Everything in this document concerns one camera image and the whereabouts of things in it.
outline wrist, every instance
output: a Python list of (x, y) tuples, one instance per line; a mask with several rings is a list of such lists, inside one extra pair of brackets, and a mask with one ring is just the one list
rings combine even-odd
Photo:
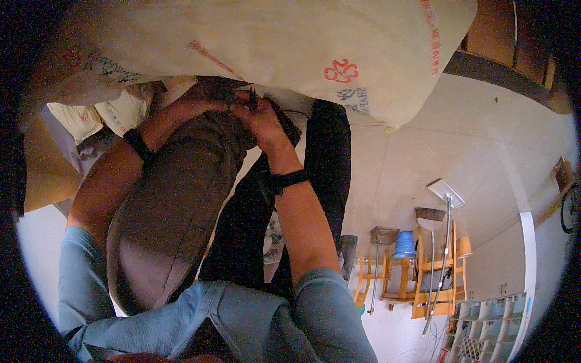
[(284, 175), (303, 169), (291, 142), (281, 143), (266, 152), (272, 174)]

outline pole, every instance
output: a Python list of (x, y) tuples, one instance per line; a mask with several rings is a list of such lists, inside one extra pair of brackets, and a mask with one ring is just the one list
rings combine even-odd
[(375, 302), (375, 287), (377, 286), (377, 268), (378, 268), (378, 261), (379, 261), (379, 245), (375, 246), (375, 278), (373, 282), (373, 295), (371, 296), (371, 307), (367, 312), (369, 315), (373, 315), (373, 304)]

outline wire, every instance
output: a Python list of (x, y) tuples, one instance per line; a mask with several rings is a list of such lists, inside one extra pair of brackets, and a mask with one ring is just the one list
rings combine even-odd
[(309, 118), (310, 116), (308, 114), (306, 114), (305, 112), (302, 111), (296, 111), (296, 110), (282, 110), (283, 112), (294, 112), (294, 113), (299, 113), (303, 116), (305, 116), (306, 118)]

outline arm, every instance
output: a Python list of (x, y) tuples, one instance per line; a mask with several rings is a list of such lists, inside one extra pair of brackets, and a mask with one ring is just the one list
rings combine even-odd
[[(248, 98), (247, 93), (238, 96), (242, 100)], [(258, 146), (268, 156), (273, 174), (288, 174), (303, 168), (266, 100), (259, 99), (256, 113), (236, 105), (232, 110), (256, 136)], [(289, 253), (293, 283), (296, 285), (304, 274), (316, 268), (331, 268), (339, 272), (331, 229), (311, 183), (285, 188), (275, 202)]]
[[(223, 102), (195, 99), (190, 92), (154, 114), (137, 128), (149, 150), (157, 152), (187, 121), (205, 111), (226, 111)], [(77, 191), (66, 228), (87, 231), (106, 254), (107, 230), (117, 209), (141, 176), (143, 161), (124, 141), (112, 146), (95, 162)]]

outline black wristband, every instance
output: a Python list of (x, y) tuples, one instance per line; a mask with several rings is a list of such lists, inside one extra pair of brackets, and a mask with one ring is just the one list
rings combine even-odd
[(125, 134), (123, 134), (123, 139), (131, 145), (131, 147), (135, 150), (137, 155), (144, 161), (145, 165), (150, 164), (155, 159), (155, 153), (151, 152), (145, 141), (141, 137), (141, 134), (137, 129), (132, 128), (128, 130)]
[(271, 175), (272, 188), (274, 190), (275, 195), (282, 195), (284, 189), (287, 186), (302, 183), (308, 180), (309, 176), (307, 175), (305, 169), (293, 171), (285, 175), (278, 174)]

